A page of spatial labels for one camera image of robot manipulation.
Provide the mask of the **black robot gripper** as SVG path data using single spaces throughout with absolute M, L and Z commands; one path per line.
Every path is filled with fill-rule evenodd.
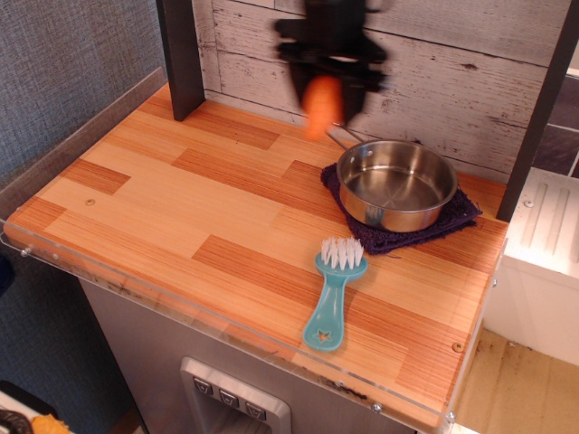
M 378 67 L 386 51 L 365 35 L 365 19 L 374 9 L 366 1 L 306 1 L 305 16 L 279 19 L 273 25 L 282 42 L 279 57 L 288 63 L 299 107 L 317 76 L 341 80 L 343 125 L 359 114 L 368 91 L 382 88 L 385 76 Z

